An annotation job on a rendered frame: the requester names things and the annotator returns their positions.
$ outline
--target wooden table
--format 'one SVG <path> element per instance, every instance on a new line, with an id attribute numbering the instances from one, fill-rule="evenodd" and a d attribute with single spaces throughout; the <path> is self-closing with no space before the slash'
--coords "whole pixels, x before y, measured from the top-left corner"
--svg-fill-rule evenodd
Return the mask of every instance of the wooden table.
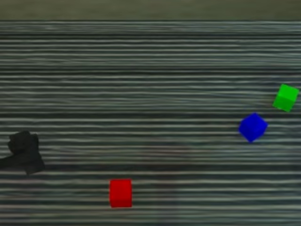
<path id="1" fill-rule="evenodd" d="M 47 169 L 0 172 L 0 224 L 299 226 L 301 22 L 0 22 L 0 145 L 38 133 Z M 253 144 L 238 134 L 257 112 Z M 109 180 L 133 180 L 111 209 Z"/>

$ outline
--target dark wood surface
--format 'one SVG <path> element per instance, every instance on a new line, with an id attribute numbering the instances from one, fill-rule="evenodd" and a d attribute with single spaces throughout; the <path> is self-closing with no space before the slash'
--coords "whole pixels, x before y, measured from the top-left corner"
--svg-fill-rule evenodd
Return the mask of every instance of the dark wood surface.
<path id="1" fill-rule="evenodd" d="M 38 133 L 46 170 L 0 172 L 0 225 L 299 226 L 301 22 L 0 22 L 0 154 Z M 253 144 L 238 124 L 268 123 Z M 133 180 L 111 209 L 109 180 Z"/>

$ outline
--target red block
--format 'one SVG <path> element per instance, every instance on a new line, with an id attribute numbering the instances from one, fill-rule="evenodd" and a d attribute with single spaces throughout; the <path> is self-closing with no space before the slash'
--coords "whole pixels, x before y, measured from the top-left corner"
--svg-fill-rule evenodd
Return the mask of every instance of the red block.
<path id="1" fill-rule="evenodd" d="M 115 179 L 110 181 L 110 205 L 116 207 L 132 207 L 131 179 Z"/>

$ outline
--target olive green background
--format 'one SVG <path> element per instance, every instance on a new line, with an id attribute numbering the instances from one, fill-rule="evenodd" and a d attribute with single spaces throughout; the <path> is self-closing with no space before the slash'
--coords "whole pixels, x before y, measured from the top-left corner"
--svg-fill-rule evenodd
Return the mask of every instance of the olive green background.
<path id="1" fill-rule="evenodd" d="M 299 20 L 301 0 L 0 0 L 1 20 Z"/>

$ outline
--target green block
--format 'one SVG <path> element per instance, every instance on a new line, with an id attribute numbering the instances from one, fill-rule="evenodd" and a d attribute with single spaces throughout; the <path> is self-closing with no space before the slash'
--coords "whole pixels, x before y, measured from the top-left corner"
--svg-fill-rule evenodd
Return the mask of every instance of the green block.
<path id="1" fill-rule="evenodd" d="M 290 112 L 296 102 L 298 93 L 298 89 L 285 84 L 281 84 L 273 106 L 283 111 Z"/>

